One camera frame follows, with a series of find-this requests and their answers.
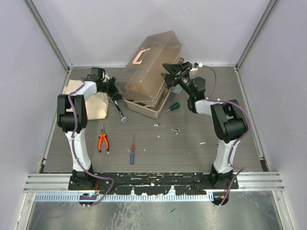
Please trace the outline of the brown translucent toolbox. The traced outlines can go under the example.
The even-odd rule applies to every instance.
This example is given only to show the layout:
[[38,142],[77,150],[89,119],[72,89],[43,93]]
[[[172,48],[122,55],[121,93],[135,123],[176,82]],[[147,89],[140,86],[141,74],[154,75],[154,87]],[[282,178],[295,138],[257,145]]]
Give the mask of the brown translucent toolbox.
[[146,37],[116,80],[130,110],[157,119],[171,90],[163,64],[177,64],[182,44],[173,31]]

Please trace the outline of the green handled screwdriver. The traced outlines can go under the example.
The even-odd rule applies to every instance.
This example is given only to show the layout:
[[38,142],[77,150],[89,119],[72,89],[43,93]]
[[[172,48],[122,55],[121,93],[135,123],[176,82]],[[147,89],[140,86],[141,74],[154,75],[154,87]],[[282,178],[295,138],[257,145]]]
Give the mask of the green handled screwdriver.
[[173,105],[171,105],[171,106],[169,107],[169,109],[166,111],[166,113],[167,113],[167,112],[170,112],[170,111],[177,110],[179,107],[180,107],[180,103],[176,102],[176,103],[174,103]]

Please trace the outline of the orange handled pliers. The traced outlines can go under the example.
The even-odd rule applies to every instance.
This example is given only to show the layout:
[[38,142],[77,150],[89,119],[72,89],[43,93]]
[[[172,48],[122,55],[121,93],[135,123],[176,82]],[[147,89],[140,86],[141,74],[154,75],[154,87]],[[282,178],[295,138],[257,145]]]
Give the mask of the orange handled pliers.
[[109,141],[107,139],[107,134],[105,133],[105,129],[103,127],[103,125],[101,125],[101,134],[99,135],[99,141],[98,141],[98,151],[99,152],[102,152],[102,143],[105,142],[105,145],[106,145],[106,152],[109,153],[109,147],[110,147],[110,144],[109,144]]

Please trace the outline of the blue handled screwdriver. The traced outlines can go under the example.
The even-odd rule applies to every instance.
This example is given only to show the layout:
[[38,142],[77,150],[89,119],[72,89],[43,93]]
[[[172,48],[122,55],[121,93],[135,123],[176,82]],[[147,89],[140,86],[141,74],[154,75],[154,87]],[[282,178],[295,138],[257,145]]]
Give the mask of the blue handled screwdriver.
[[132,145],[130,150],[130,164],[134,164],[135,159],[135,134],[133,135]]

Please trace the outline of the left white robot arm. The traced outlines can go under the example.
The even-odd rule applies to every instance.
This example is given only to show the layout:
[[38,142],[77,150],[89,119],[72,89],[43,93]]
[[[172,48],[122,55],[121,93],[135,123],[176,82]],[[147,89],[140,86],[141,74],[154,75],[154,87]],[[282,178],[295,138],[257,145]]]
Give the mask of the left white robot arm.
[[71,183],[80,185],[85,190],[94,188],[98,179],[98,176],[94,175],[85,141],[85,128],[88,123],[86,101],[99,92],[106,93],[107,99],[122,115],[117,103],[122,96],[115,82],[116,78],[109,77],[103,68],[92,67],[91,73],[81,79],[81,85],[77,89],[57,97],[57,124],[68,139],[73,159]]

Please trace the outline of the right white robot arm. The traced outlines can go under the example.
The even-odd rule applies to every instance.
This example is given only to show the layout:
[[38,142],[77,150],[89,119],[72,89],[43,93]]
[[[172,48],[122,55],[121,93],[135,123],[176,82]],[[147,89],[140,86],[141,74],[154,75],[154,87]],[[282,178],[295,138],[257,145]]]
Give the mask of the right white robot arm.
[[210,183],[220,189],[233,178],[233,159],[241,139],[249,131],[249,116],[238,100],[212,99],[205,95],[206,80],[190,77],[192,70],[202,64],[185,62],[182,64],[163,64],[167,71],[164,80],[169,87],[179,85],[188,95],[187,105],[191,112],[212,117],[213,128],[219,140],[217,155],[210,172]]

